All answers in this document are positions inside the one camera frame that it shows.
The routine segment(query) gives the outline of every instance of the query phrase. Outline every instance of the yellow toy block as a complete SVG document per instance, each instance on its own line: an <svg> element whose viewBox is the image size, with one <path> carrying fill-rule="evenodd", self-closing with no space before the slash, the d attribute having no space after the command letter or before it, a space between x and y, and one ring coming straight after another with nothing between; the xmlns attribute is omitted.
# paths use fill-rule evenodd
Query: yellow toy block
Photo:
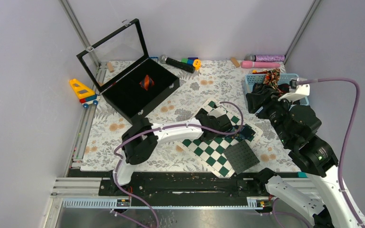
<svg viewBox="0 0 365 228"><path fill-rule="evenodd" d="M79 100L96 94L93 90L79 82L76 78L70 80L69 84Z"/></svg>

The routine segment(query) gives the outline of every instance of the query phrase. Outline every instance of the black cube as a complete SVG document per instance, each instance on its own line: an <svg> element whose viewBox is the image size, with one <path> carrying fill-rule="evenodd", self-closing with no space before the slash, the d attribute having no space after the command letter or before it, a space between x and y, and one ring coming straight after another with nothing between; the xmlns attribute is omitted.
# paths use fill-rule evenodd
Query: black cube
<svg viewBox="0 0 365 228"><path fill-rule="evenodd" d="M84 58L89 53L99 59L99 69L95 70L93 63L90 67L86 64ZM138 19L88 47L77 58L101 96L130 123L146 117L180 87L177 76L149 58ZM123 69L111 74L107 63L118 60L124 61L119 62ZM104 84L99 84L93 72L105 73ZM146 76L149 76L151 83L145 88Z"/></svg>

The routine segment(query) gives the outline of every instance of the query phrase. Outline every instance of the gray floor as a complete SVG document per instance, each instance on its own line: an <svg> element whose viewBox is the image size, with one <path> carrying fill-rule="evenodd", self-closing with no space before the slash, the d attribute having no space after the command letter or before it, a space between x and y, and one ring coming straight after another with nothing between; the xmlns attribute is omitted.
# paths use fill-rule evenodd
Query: gray floor
<svg viewBox="0 0 365 228"><path fill-rule="evenodd" d="M277 211L295 213L292 208L280 202ZM273 216L251 215L251 210L158 210L161 228L274 228L280 227ZM154 217L147 209L130 209L124 213L141 223L155 227ZM286 228L304 228L295 218L278 215ZM109 214L108 209L63 208L57 228L138 228L140 226Z"/></svg>

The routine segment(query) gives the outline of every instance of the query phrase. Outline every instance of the table surface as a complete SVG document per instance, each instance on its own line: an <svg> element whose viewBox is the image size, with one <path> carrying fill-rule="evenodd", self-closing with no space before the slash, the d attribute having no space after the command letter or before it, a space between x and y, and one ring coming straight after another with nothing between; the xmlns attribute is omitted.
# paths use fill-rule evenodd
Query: table surface
<svg viewBox="0 0 365 228"><path fill-rule="evenodd" d="M247 123L254 124L263 131L261 138L252 146L260 163L247 172L258 172L266 167L280 172L300 171L289 158L289 150L283 149L269 120L258 119L247 111L243 94L244 77L253 69L236 68L229 60L202 61L201 68L193 74L169 65L161 65L180 78L181 87L148 114L150 122L170 123L187 120L209 98L230 101L240 107ZM113 66L114 73L125 67L124 64L115 62ZM280 69L282 73L286 72L282 63ZM105 81L113 74L107 72ZM226 107L236 112L233 106ZM80 169L82 171L114 169L118 162L118 158L113 154L114 149L121 143L121 135L130 126L128 121L101 99L95 112ZM158 145L149 160L138 165L136 171L209 172L193 154L184 151L175 142Z"/></svg>

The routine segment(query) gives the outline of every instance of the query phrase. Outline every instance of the toy truck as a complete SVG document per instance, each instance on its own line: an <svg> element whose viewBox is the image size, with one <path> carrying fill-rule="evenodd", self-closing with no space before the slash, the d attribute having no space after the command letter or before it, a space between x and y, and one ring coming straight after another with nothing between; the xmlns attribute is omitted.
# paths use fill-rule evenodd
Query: toy truck
<svg viewBox="0 0 365 228"><path fill-rule="evenodd" d="M98 105L100 96L96 94L92 89L79 82L77 79L69 81L70 86L79 98L79 102L84 108L88 108L90 104Z"/></svg>

